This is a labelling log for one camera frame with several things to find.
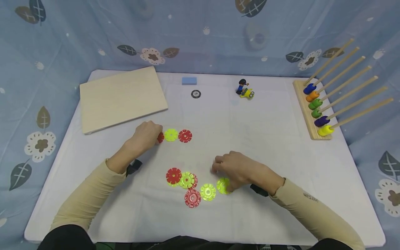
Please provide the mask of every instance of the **white tablecloth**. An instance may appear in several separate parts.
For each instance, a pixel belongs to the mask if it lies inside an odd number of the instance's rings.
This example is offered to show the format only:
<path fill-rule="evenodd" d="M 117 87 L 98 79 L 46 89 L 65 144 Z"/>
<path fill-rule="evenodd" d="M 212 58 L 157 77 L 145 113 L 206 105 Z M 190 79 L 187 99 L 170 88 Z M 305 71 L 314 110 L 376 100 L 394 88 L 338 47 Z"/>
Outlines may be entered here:
<path fill-rule="evenodd" d="M 117 73 L 96 70 L 89 80 Z M 197 85 L 182 86 L 183 76 L 197 77 Z M 178 167 L 196 174 L 197 190 L 206 183 L 215 186 L 218 177 L 210 173 L 214 157 L 235 150 L 267 164 L 320 199 L 354 227 L 366 246 L 384 244 L 342 132 L 336 129 L 329 141 L 310 139 L 292 86 L 294 78 L 178 73 L 158 73 L 158 77 L 167 111 L 84 135 L 77 106 L 25 230 L 27 240 L 41 241 L 71 192 L 118 150 L 138 124 L 151 119 L 164 130 L 189 129 L 193 139 L 164 141 L 139 158 L 142 168 L 112 193 L 94 219 L 89 229 L 93 241 L 157 242 L 189 235 L 252 244 L 316 243 L 289 212 L 249 187 L 231 195 L 217 192 L 214 200 L 189 208 L 184 202 L 186 190 L 167 185 L 167 170 Z M 254 89 L 252 100 L 235 93 L 241 78 Z M 201 97 L 192 98 L 192 90 L 199 90 Z"/>

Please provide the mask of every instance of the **blue fabric backdrop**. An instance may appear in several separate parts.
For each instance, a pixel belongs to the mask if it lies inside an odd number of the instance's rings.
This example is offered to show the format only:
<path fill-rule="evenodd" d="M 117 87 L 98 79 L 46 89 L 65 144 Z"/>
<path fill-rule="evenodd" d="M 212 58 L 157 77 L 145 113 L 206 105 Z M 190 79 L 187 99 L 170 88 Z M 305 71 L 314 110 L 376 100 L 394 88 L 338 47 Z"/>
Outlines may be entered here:
<path fill-rule="evenodd" d="M 399 9 L 396 0 L 1 0 L 0 248 L 37 247 L 23 232 L 78 103 L 77 87 L 92 70 L 153 64 L 159 72 L 310 76 L 355 38 L 345 55 L 361 49 L 337 72 L 367 58 L 338 83 L 367 65 L 373 69 L 331 100 L 373 75 L 376 82 L 334 109 L 381 86 L 389 89 L 339 119 L 394 98 L 342 130 L 385 231 L 383 249 L 395 249 Z"/>

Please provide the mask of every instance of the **wooden base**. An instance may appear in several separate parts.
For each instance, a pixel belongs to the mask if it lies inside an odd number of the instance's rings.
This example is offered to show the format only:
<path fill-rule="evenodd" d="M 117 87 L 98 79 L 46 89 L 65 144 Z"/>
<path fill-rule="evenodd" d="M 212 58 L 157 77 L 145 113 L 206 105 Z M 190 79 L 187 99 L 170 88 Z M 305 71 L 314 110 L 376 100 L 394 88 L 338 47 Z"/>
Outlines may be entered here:
<path fill-rule="evenodd" d="M 332 139 L 332 135 L 329 134 L 327 136 L 320 136 L 318 134 L 319 127 L 315 126 L 314 121 L 316 120 L 311 116 L 311 109 L 309 109 L 309 102 L 306 101 L 306 95 L 303 93 L 303 86 L 305 81 L 295 80 L 293 82 L 294 90 L 296 91 L 297 99 L 299 100 L 300 108 L 304 116 L 304 120 L 306 121 L 308 133 L 310 134 L 310 138 L 312 140 L 330 140 Z"/>

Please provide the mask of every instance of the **red plastic disc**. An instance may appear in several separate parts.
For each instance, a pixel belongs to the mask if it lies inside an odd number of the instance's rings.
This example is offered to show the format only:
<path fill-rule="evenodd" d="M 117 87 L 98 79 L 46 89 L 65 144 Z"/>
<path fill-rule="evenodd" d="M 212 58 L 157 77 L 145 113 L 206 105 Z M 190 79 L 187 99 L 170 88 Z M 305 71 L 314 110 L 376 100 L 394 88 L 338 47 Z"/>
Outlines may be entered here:
<path fill-rule="evenodd" d="M 195 187 L 197 187 L 197 177 L 196 177 L 195 174 L 193 174 L 193 176 L 194 176 L 194 183 L 193 183 L 193 186 L 192 186 L 191 188 L 188 188 L 189 190 L 190 190 L 190 189 L 193 189 L 193 188 L 195 188 Z"/>
<path fill-rule="evenodd" d="M 190 208 L 197 207 L 201 202 L 200 193 L 196 189 L 190 189 L 185 194 L 185 203 Z"/>
<path fill-rule="evenodd" d="M 190 132 L 190 130 L 184 129 L 179 132 L 178 138 L 183 143 L 190 142 L 190 140 L 192 139 L 192 133 Z"/>
<path fill-rule="evenodd" d="M 165 177 L 167 178 L 168 183 L 176 184 L 182 178 L 182 173 L 178 168 L 170 168 Z"/>
<path fill-rule="evenodd" d="M 157 141 L 158 143 L 161 143 L 163 140 L 164 140 L 164 134 L 161 132 L 157 137 Z"/>

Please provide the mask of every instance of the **wooden stick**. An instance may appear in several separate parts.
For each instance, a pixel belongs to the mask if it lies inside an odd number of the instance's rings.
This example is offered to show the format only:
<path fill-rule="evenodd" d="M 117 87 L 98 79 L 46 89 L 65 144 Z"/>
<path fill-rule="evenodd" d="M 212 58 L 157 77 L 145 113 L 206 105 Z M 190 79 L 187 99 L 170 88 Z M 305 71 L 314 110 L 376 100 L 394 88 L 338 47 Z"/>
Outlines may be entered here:
<path fill-rule="evenodd" d="M 354 41 L 353 38 L 351 38 L 343 47 L 341 47 L 331 58 L 329 58 L 324 65 L 319 68 L 303 85 L 306 86 L 317 74 L 319 74 L 328 64 L 335 59 L 347 46 L 349 46 L 352 42 Z"/>
<path fill-rule="evenodd" d="M 365 59 L 365 56 L 360 57 L 357 61 L 353 62 L 350 66 L 348 66 L 345 70 L 343 70 L 340 74 L 338 74 L 337 76 L 335 76 L 335 78 L 333 78 L 330 82 L 328 82 L 327 84 L 325 84 L 322 88 L 320 88 L 317 93 L 320 93 L 321 91 L 323 91 L 324 89 L 326 89 L 327 87 L 329 87 L 332 83 L 334 83 L 339 77 L 343 76 L 346 72 L 348 72 L 349 70 L 351 70 L 354 66 L 356 66 L 357 64 L 359 64 L 362 60 Z"/>
<path fill-rule="evenodd" d="M 342 97 L 338 98 L 336 101 L 334 101 L 333 103 L 329 104 L 328 106 L 326 106 L 325 108 L 321 109 L 320 112 L 324 112 L 325 110 L 329 109 L 330 107 L 338 104 L 340 101 L 342 101 L 343 99 L 345 99 L 346 97 L 348 97 L 351 94 L 354 94 L 355 92 L 359 91 L 360 89 L 362 89 L 363 87 L 367 86 L 368 84 L 370 84 L 371 82 L 375 81 L 376 79 L 378 79 L 377 76 L 373 76 L 370 79 L 366 80 L 363 84 L 361 84 L 360 86 L 358 86 L 357 88 L 354 88 L 353 90 L 347 92 L 346 94 L 344 94 Z"/>
<path fill-rule="evenodd" d="M 341 122 L 336 123 L 335 125 L 331 126 L 330 129 L 334 129 L 334 128 L 337 128 L 339 126 L 342 126 L 343 124 L 351 122 L 352 120 L 354 120 L 354 119 L 356 119 L 356 118 L 358 118 L 358 117 L 360 117 L 362 115 L 365 115 L 366 113 L 371 112 L 371 111 L 373 111 L 373 110 L 375 110 L 375 109 L 377 109 L 377 108 L 379 108 L 379 107 L 381 107 L 383 105 L 386 105 L 386 104 L 388 104 L 389 102 L 392 102 L 392 101 L 393 101 L 393 98 L 389 98 L 389 99 L 386 99 L 386 100 L 384 100 L 384 101 L 382 101 L 380 103 L 377 103 L 374 106 L 372 106 L 370 108 L 367 108 L 364 111 L 361 111 L 361 112 L 359 112 L 359 113 L 357 113 L 357 114 L 355 114 L 355 115 L 353 115 L 353 116 L 351 116 L 351 117 L 349 117 L 349 118 L 347 118 L 347 119 L 345 119 L 345 120 L 343 120 Z"/>
<path fill-rule="evenodd" d="M 345 56 L 340 62 L 338 62 L 335 66 L 333 66 L 328 72 L 326 72 L 318 81 L 316 81 L 313 86 L 317 86 L 318 83 L 320 83 L 325 77 L 327 77 L 330 73 L 332 73 L 335 69 L 337 69 L 342 63 L 344 63 L 347 59 L 349 59 L 354 53 L 359 50 L 360 47 L 356 47 L 353 49 L 352 52 L 348 53 L 347 56 Z"/>
<path fill-rule="evenodd" d="M 339 110 L 338 112 L 336 112 L 336 113 L 334 113 L 334 114 L 328 116 L 326 119 L 327 119 L 327 120 L 330 120 L 330 119 L 334 118 L 335 116 L 340 115 L 341 113 L 343 113 L 343 112 L 345 112 L 345 111 L 351 109 L 352 107 L 357 106 L 358 104 L 362 103 L 363 101 L 366 101 L 366 100 L 368 100 L 368 99 L 370 99 L 370 98 L 376 96 L 377 94 L 379 94 L 379 93 L 381 93 L 381 92 L 383 92 L 383 91 L 385 91 L 385 90 L 387 90 L 387 89 L 388 89 L 388 87 L 381 87 L 381 88 L 378 89 L 377 91 L 372 92 L 371 94 L 369 94 L 369 95 L 367 95 L 367 96 L 361 98 L 360 100 L 358 100 L 358 101 L 356 101 L 356 102 L 353 102 L 353 103 L 350 104 L 349 106 L 344 107 L 344 108 L 342 108 L 341 110 Z"/>
<path fill-rule="evenodd" d="M 344 83 L 342 83 L 341 85 L 339 85 L 339 87 L 335 88 L 334 90 L 332 90 L 329 94 L 327 94 L 326 96 L 322 97 L 320 99 L 320 101 L 322 102 L 323 100 L 327 99 L 328 97 L 330 97 L 331 95 L 335 94 L 336 92 L 338 92 L 339 90 L 341 90 L 342 88 L 344 88 L 345 86 L 347 86 L 349 83 L 351 83 L 352 81 L 354 81 L 356 78 L 358 78 L 359 76 L 361 76 L 362 74 L 364 74 L 365 72 L 367 72 L 368 70 L 372 69 L 371 66 L 367 66 L 366 68 L 364 68 L 363 70 L 361 70 L 360 72 L 358 72 L 357 74 L 353 75 L 352 77 L 350 77 L 349 80 L 345 81 Z"/>

